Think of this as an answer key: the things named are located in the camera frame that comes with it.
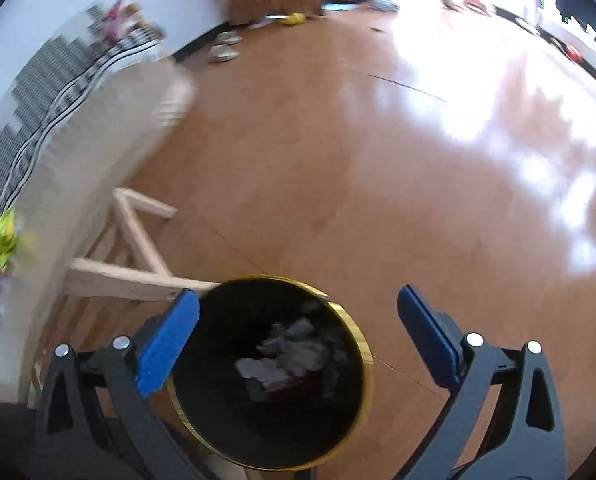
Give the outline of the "lime green snack packet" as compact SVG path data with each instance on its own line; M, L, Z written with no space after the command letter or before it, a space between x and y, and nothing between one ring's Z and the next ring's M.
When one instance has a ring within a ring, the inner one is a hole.
M6 209L0 216L0 272L32 255L33 242L23 217L13 207Z

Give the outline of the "black gold trash bin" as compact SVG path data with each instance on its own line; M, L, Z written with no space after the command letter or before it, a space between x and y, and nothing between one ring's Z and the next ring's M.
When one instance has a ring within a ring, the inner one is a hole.
M255 275L199 298L199 320L167 383L177 417L205 448L243 468L317 467L371 408L373 356L325 292Z

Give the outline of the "wooden table legs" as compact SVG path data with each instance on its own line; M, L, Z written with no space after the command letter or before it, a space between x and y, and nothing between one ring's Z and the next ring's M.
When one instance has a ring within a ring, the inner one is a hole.
M145 302L174 299L183 289L202 295L214 282L180 278L172 273L149 236L139 215L171 220L177 209L131 188L115 188L104 225L95 240L69 262L61 289L43 329L31 367L30 400L40 400L50 354L58 344L97 344L103 330L111 330L119 312L100 307L86 318L94 298Z

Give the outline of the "black white striped sofa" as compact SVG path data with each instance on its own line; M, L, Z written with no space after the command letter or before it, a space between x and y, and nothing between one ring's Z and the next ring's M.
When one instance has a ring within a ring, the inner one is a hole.
M16 201L51 138L107 77L162 58L162 30L134 6L127 10L118 40L104 36L107 10L100 4L74 15L0 100L0 214Z

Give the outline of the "beige slipper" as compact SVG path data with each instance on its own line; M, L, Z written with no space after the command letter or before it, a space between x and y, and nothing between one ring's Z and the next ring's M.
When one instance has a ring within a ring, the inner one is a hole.
M215 37L216 44L225 44L225 46L233 46L234 44L239 44L241 41L243 41L243 37L241 37L235 30L220 32Z
M225 63L238 58L239 52L228 44L216 44L209 51L210 63Z

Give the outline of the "pink cartoon cushion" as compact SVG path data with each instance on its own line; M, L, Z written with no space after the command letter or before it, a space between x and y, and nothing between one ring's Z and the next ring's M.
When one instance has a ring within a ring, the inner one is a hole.
M139 12L136 3L115 0L101 21L101 33L110 44L116 44L126 34L128 23Z

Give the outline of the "yellow toy on floor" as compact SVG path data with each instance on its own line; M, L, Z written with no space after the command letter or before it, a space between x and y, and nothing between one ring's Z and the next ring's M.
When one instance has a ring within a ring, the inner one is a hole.
M297 26L304 24L307 21L307 16L303 13L295 12L286 15L281 19L281 24L285 26Z

